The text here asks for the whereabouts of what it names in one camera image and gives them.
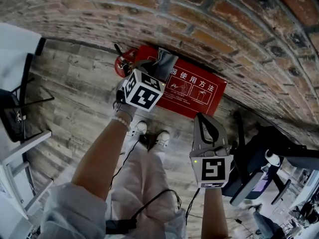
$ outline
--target white pants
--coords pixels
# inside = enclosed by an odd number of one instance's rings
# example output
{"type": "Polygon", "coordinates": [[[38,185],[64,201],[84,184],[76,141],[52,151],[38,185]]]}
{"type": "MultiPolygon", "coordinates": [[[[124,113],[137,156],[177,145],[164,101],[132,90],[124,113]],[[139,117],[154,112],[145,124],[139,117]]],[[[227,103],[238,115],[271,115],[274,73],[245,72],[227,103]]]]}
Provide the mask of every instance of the white pants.
{"type": "MultiPolygon", "coordinates": [[[[119,174],[110,191],[112,220],[130,219],[138,209],[161,191],[168,189],[163,168],[164,149],[155,145],[149,152],[132,137],[119,174]]],[[[128,238],[185,238],[184,210],[175,211],[172,193],[163,193],[137,217],[137,228],[128,238]]]]}

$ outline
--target wall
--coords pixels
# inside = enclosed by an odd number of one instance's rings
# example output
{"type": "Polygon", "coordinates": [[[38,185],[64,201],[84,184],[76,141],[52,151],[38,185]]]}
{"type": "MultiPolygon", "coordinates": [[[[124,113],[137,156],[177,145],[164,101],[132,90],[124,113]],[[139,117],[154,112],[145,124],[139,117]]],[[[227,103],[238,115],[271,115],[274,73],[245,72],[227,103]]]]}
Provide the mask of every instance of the wall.
{"type": "Polygon", "coordinates": [[[160,45],[270,118],[318,125],[317,0],[0,0],[0,20],[105,47],[160,45]]]}

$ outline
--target glove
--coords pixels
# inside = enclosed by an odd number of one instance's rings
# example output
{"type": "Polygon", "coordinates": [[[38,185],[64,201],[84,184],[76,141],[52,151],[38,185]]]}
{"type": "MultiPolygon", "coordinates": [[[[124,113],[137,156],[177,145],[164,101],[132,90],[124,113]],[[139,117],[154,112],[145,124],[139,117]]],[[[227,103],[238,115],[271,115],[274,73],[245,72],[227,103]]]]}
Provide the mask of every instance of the glove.
{"type": "Polygon", "coordinates": [[[123,83],[128,78],[129,76],[125,77],[116,86],[116,100],[113,103],[113,109],[114,109],[114,114],[116,114],[118,111],[127,113],[131,117],[131,121],[128,121],[128,122],[132,122],[137,108],[129,104],[123,103],[125,99],[123,83]]]}

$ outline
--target bracelet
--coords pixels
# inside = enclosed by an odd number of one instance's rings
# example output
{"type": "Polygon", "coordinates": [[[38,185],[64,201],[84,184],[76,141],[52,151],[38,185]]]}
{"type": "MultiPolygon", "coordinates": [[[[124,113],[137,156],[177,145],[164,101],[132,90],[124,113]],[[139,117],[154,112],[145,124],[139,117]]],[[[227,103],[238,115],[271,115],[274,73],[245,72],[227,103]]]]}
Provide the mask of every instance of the bracelet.
{"type": "Polygon", "coordinates": [[[130,125],[129,125],[124,119],[122,119],[122,118],[120,118],[120,117],[117,117],[117,116],[113,116],[113,117],[111,117],[111,119],[112,119],[112,120],[117,120],[117,121],[119,121],[120,123],[122,123],[124,126],[126,126],[126,128],[128,129],[128,132],[131,131],[130,125]]]}

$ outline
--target office chair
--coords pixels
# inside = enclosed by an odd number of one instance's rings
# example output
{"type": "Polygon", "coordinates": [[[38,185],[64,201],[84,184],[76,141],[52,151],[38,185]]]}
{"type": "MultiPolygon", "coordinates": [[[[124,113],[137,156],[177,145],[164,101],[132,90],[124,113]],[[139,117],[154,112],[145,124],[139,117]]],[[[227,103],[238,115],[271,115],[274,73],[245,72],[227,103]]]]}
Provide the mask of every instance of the office chair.
{"type": "MultiPolygon", "coordinates": [[[[34,78],[31,78],[26,83],[29,83],[33,80],[34,78]]],[[[22,109],[30,105],[54,100],[54,97],[49,93],[51,97],[48,99],[43,99],[43,100],[21,105],[17,98],[17,91],[20,88],[21,86],[15,88],[11,92],[0,89],[0,104],[1,104],[0,119],[2,120],[2,123],[8,133],[9,138],[13,142],[27,141],[30,138],[36,136],[36,135],[33,135],[28,138],[24,137],[24,120],[22,115],[22,109]]]]}
{"type": "Polygon", "coordinates": [[[231,166],[228,183],[222,188],[224,196],[232,197],[230,204],[238,206],[244,199],[258,198],[274,181],[279,193],[272,201],[277,203],[288,190],[291,180],[285,184],[277,175],[284,158],[293,166],[319,170],[319,151],[308,150],[304,145],[298,145],[290,141],[274,126],[263,127],[249,143],[245,144],[244,128],[241,115],[234,114],[238,125],[239,143],[233,142],[231,153],[234,160],[231,166]],[[265,166],[268,160],[265,157],[276,154],[280,158],[280,166],[270,165],[264,176],[265,166]]]}

